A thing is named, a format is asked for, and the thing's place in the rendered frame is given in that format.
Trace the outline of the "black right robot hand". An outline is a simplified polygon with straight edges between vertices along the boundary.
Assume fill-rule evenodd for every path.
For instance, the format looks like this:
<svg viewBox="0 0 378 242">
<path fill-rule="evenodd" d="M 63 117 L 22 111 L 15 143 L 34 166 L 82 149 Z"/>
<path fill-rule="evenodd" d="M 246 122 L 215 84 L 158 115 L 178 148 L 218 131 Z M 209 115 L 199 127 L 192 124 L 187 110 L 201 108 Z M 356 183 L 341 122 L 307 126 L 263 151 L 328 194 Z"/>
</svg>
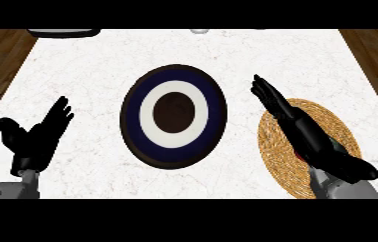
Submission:
<svg viewBox="0 0 378 242">
<path fill-rule="evenodd" d="M 252 94 L 277 121 L 294 151 L 305 163 L 348 182 L 378 179 L 378 169 L 348 153 L 338 152 L 310 115 L 294 107 L 271 84 L 254 75 Z"/>
</svg>

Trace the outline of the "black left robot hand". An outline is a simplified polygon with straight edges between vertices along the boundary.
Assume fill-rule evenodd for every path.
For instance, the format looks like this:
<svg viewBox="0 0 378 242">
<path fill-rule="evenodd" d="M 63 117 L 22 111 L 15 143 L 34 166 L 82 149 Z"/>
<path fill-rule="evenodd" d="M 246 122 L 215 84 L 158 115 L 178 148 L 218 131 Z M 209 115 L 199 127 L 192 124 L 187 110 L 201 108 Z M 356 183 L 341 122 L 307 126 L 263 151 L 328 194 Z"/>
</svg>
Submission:
<svg viewBox="0 0 378 242">
<path fill-rule="evenodd" d="M 20 177 L 26 170 L 46 170 L 72 118 L 74 113 L 65 96 L 59 97 L 43 121 L 29 130 L 25 130 L 12 118 L 0 118 L 1 142 L 13 152 L 13 176 Z"/>
</svg>

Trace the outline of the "round woven straw placemat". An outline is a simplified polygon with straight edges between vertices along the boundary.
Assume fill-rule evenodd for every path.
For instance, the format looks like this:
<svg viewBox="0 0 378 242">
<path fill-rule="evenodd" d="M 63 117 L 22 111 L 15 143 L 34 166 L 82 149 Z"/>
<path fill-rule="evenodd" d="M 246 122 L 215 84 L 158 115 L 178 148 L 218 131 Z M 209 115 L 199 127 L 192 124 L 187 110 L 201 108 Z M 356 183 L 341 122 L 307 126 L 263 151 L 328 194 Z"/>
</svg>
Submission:
<svg viewBox="0 0 378 242">
<path fill-rule="evenodd" d="M 336 115 L 323 106 L 305 99 L 289 98 L 288 102 L 310 115 L 347 153 L 360 158 L 357 141 Z M 260 118 L 257 138 L 263 162 L 277 184 L 297 199 L 314 199 L 307 164 L 295 156 L 277 121 L 269 112 L 264 112 Z"/>
</svg>

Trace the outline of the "blue and white round plate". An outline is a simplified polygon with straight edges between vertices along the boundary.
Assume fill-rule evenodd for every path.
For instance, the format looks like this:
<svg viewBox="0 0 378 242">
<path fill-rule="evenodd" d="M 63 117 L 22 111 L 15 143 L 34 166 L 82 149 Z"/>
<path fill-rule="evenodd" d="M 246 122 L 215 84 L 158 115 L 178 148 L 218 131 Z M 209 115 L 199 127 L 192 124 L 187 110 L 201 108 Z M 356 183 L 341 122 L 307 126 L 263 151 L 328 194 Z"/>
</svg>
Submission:
<svg viewBox="0 0 378 242">
<path fill-rule="evenodd" d="M 220 142 L 226 121 L 226 98 L 202 70 L 171 64 L 137 79 L 124 97 L 119 129 L 147 165 L 178 169 L 201 161 Z"/>
</svg>

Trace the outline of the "dark grey flat appliance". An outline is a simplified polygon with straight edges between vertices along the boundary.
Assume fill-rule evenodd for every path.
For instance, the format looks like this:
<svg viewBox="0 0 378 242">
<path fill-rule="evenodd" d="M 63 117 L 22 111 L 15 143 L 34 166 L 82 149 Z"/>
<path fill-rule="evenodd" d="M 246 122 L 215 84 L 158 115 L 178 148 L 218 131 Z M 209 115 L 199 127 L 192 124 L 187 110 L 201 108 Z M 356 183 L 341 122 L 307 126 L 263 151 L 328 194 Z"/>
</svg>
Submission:
<svg viewBox="0 0 378 242">
<path fill-rule="evenodd" d="M 82 38 L 99 34 L 99 29 L 28 29 L 37 38 Z"/>
</svg>

